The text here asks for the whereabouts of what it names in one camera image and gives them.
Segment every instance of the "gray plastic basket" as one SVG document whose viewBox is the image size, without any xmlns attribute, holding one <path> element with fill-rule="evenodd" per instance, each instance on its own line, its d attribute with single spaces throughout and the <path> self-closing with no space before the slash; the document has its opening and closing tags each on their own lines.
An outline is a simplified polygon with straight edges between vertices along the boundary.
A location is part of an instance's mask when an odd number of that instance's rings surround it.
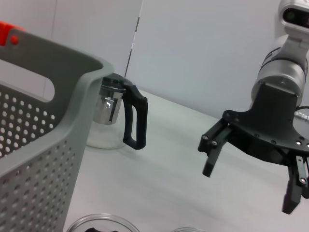
<svg viewBox="0 0 309 232">
<path fill-rule="evenodd" d="M 0 232 L 61 232 L 100 83 L 113 67 L 18 29 L 9 31 L 0 59 L 55 87 L 43 102 L 0 85 Z"/>
</svg>

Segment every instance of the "glass teapot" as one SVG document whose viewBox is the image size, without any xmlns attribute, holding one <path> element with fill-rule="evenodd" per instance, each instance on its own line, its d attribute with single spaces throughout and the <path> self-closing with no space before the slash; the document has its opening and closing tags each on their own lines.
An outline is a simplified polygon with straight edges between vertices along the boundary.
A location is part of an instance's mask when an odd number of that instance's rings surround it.
<svg viewBox="0 0 309 232">
<path fill-rule="evenodd" d="M 132 138 L 133 107 L 137 114 L 136 140 Z M 102 149 L 121 148 L 125 144 L 135 150 L 144 148 L 147 113 L 147 98 L 132 82 L 115 73 L 104 77 L 87 145 Z"/>
</svg>

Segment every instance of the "glass bowl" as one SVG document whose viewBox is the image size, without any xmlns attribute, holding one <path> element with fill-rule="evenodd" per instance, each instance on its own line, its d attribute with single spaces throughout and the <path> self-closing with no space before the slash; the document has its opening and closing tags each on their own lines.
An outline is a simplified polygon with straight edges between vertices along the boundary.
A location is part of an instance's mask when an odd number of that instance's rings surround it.
<svg viewBox="0 0 309 232">
<path fill-rule="evenodd" d="M 173 230 L 173 232 L 204 232 L 204 231 L 200 229 L 192 228 L 192 227 L 182 227 L 182 228 Z"/>
<path fill-rule="evenodd" d="M 111 214 L 91 214 L 78 219 L 67 232 L 85 232 L 94 228 L 100 232 L 139 232 L 129 221 Z"/>
</svg>

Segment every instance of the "black teapot handle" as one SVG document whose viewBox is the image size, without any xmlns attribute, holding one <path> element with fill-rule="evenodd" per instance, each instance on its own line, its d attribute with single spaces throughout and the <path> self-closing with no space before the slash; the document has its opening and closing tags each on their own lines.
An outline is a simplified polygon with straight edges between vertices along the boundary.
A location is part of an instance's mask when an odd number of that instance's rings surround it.
<svg viewBox="0 0 309 232">
<path fill-rule="evenodd" d="M 123 142 L 135 150 L 140 150 L 146 146 L 148 100 L 127 79 L 124 81 L 124 87 L 126 92 L 122 99 L 125 107 L 126 126 Z M 137 112 L 136 141 L 132 138 L 133 106 Z"/>
</svg>

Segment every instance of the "robotic arm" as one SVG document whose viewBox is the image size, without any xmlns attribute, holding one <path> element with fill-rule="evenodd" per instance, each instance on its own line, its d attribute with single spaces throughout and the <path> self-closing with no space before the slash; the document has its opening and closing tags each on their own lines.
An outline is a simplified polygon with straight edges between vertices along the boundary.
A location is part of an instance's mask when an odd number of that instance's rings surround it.
<svg viewBox="0 0 309 232">
<path fill-rule="evenodd" d="M 203 170 L 207 177 L 226 142 L 257 159 L 287 166 L 282 211 L 290 214 L 301 196 L 309 199 L 309 140 L 293 127 L 308 72 L 309 0 L 281 0 L 279 19 L 288 37 L 266 56 L 252 88 L 251 108 L 225 111 L 202 135 L 198 150 L 208 155 Z"/>
</svg>

